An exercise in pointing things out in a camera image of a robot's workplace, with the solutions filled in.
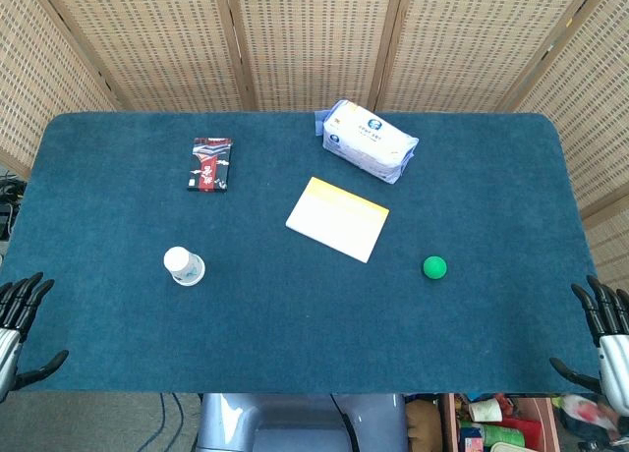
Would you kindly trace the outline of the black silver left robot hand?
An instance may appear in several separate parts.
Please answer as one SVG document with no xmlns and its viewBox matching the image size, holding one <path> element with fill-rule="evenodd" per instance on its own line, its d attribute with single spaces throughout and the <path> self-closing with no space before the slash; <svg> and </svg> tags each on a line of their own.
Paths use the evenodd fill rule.
<svg viewBox="0 0 629 452">
<path fill-rule="evenodd" d="M 1 402 L 12 391 L 43 381 L 55 373 L 69 356 L 68 350 L 58 352 L 47 364 L 19 373 L 18 363 L 36 313 L 54 280 L 42 280 L 43 273 L 30 278 L 7 282 L 1 286 Z"/>
</svg>

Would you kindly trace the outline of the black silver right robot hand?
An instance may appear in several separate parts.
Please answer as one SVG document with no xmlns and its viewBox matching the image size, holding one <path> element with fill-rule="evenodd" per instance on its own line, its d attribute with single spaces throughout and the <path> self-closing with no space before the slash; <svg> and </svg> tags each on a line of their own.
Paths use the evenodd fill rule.
<svg viewBox="0 0 629 452">
<path fill-rule="evenodd" d="M 571 285 L 579 300 L 598 352 L 599 377 L 578 373 L 558 358 L 550 358 L 554 370 L 577 386 L 603 395 L 610 406 L 628 416 L 628 293 L 613 290 L 594 275 L 586 276 L 594 297 L 583 287 Z"/>
</svg>

